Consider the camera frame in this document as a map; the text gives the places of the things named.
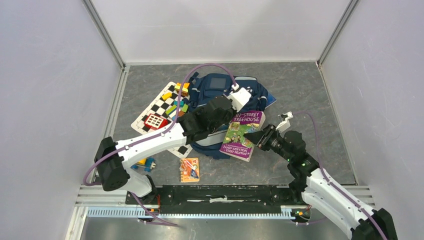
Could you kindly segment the purple green paperback book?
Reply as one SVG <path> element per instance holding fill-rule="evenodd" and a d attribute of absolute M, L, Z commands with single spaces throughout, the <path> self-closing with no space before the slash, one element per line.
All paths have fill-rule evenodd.
<path fill-rule="evenodd" d="M 219 151 L 230 157 L 249 162 L 254 144 L 244 137 L 261 129 L 266 116 L 263 111 L 237 113 L 231 120 Z"/>

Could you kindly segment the blue Animal Farm book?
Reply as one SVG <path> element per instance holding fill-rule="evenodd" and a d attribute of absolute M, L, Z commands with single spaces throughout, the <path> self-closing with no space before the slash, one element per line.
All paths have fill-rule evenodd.
<path fill-rule="evenodd" d="M 276 101 L 277 101 L 277 99 L 270 92 L 268 92 L 267 103 L 266 103 L 265 107 L 268 108 L 269 106 L 274 104 Z"/>

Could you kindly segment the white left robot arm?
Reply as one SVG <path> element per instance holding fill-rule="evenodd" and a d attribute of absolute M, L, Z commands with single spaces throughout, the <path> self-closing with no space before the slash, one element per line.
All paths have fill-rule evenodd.
<path fill-rule="evenodd" d="M 102 189 L 105 192 L 125 190 L 145 204 L 153 203 L 157 198 L 153 181 L 132 166 L 143 158 L 206 139 L 219 127 L 228 124 L 241 109 L 234 97 L 219 96 L 184 114 L 175 124 L 148 134 L 117 142 L 105 138 L 101 143 L 105 151 L 95 163 Z"/>

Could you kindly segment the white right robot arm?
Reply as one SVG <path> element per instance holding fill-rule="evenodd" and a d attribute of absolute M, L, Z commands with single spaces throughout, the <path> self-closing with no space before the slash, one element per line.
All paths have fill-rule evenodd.
<path fill-rule="evenodd" d="M 289 130 L 281 135 L 269 124 L 244 137 L 263 151 L 272 151 L 288 162 L 294 177 L 289 184 L 289 199 L 316 208 L 350 240 L 396 240 L 392 215 L 374 209 L 335 181 L 320 163 L 306 151 L 302 134 Z"/>

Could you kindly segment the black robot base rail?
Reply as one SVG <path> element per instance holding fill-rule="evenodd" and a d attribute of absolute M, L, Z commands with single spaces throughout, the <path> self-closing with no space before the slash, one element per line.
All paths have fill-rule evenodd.
<path fill-rule="evenodd" d="M 162 185 L 141 198 L 162 214 L 277 214 L 306 206 L 287 185 Z"/>

